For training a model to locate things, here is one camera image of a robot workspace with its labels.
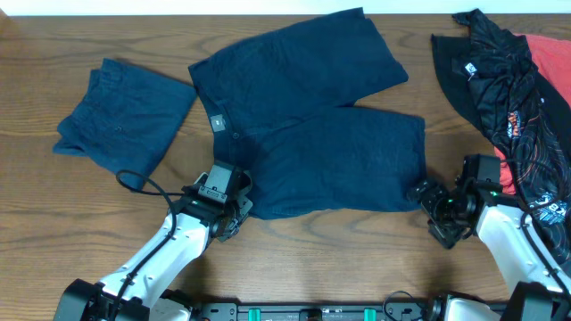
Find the dark navy shorts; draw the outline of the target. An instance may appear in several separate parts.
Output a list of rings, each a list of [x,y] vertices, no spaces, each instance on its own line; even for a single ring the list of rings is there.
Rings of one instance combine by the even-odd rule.
[[[215,158],[252,176],[254,217],[416,208],[425,122],[358,105],[409,78],[360,8],[249,37],[189,73]]]

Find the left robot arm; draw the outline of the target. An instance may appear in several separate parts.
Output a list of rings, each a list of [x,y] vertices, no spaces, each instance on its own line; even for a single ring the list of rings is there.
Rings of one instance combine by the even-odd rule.
[[[209,244],[232,238],[248,217],[246,195],[252,177],[246,170],[215,161],[193,185],[172,201],[150,178],[155,194],[168,203],[160,230],[124,265],[91,284],[70,284],[54,314],[55,320],[149,320],[151,310],[180,271],[199,258]]]

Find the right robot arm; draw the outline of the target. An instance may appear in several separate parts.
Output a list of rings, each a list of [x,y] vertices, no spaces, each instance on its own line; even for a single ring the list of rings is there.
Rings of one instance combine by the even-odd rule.
[[[428,230],[445,249],[476,236],[492,254],[508,286],[502,311],[473,296],[448,293],[429,301],[425,320],[568,320],[570,278],[538,235],[532,207],[505,194],[501,159],[468,155],[450,191],[431,177],[409,189],[408,198],[428,216]]]

